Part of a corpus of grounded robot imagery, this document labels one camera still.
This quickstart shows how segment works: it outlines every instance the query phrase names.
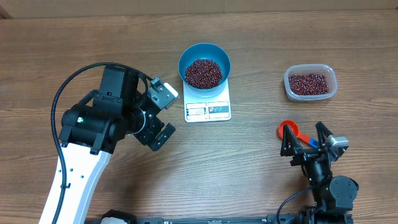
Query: clear plastic container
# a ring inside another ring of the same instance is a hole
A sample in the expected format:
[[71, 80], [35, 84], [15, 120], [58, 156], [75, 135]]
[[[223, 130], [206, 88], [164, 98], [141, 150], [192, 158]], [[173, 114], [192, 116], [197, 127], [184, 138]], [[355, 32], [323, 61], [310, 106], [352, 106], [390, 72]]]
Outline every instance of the clear plastic container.
[[[297, 95], [292, 92], [289, 84], [289, 77], [292, 75], [308, 75], [311, 73], [319, 73], [325, 76], [326, 82], [329, 87], [328, 94], [322, 95]], [[306, 64], [306, 65], [294, 65], [291, 66], [285, 73], [285, 89], [287, 98], [296, 101], [313, 101], [313, 100], [324, 100], [327, 98], [331, 98], [337, 92], [337, 80], [336, 75], [333, 69], [324, 64]]]

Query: red bean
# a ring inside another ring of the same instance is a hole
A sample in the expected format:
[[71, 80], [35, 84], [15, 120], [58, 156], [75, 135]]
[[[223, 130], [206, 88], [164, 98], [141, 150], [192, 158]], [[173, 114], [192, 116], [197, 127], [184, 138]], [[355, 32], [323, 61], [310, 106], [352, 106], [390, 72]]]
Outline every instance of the red bean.
[[185, 71], [185, 81], [202, 90], [218, 86], [222, 79], [220, 66], [210, 59], [196, 59]]
[[319, 73], [289, 77], [292, 92], [297, 95], [323, 95], [329, 93], [326, 77]]

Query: wall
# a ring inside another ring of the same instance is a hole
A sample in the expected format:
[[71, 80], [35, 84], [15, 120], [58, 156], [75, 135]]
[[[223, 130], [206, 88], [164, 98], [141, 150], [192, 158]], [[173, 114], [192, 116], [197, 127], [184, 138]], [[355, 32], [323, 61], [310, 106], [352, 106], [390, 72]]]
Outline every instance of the wall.
[[398, 0], [0, 0], [6, 17], [394, 9]]

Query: blue bowl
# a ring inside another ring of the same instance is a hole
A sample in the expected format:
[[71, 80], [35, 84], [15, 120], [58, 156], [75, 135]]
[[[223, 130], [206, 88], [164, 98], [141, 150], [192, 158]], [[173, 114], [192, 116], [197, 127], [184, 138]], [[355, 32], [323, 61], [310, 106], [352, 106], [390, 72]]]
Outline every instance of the blue bowl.
[[[190, 86], [185, 81], [185, 71], [187, 67], [190, 66], [196, 59], [210, 59], [215, 61], [221, 68], [221, 73], [223, 74], [223, 79], [220, 81], [220, 84], [214, 88], [202, 90]], [[193, 91], [203, 94], [209, 95], [210, 93], [218, 92], [218, 90], [223, 90], [226, 85], [227, 78], [229, 77], [229, 73], [231, 72], [231, 61], [229, 60], [228, 54], [219, 46], [210, 43], [200, 43], [195, 44], [189, 47], [180, 57], [180, 61], [178, 62], [178, 72], [180, 74], [181, 79], [189, 88]]]

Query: blue handle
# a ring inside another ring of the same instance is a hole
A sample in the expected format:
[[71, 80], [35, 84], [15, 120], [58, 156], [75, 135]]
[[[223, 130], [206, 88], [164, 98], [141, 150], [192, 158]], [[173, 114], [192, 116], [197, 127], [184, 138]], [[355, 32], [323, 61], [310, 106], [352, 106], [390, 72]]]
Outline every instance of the blue handle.
[[312, 146], [315, 149], [319, 148], [319, 142], [317, 140], [313, 139], [313, 138], [311, 138], [311, 140], [309, 142], [309, 145]]

